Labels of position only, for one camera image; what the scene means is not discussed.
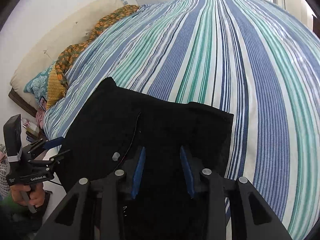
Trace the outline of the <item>green sleeve forearm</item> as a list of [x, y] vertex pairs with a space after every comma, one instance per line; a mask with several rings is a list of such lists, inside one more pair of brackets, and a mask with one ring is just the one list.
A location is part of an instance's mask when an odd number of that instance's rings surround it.
[[29, 211], [28, 207], [14, 202], [11, 192], [1, 200], [1, 216], [6, 219], [12, 219], [13, 215], [21, 215], [26, 211]]

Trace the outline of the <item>person's left hand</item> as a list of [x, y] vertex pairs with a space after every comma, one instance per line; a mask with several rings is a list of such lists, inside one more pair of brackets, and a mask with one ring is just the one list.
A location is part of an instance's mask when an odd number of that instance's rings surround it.
[[40, 207], [44, 204], [46, 193], [43, 189], [43, 183], [38, 183], [31, 189], [29, 185], [16, 184], [10, 187], [12, 199], [15, 203], [21, 206], [27, 206], [27, 202], [23, 199], [21, 192], [29, 194], [29, 204], [35, 207]]

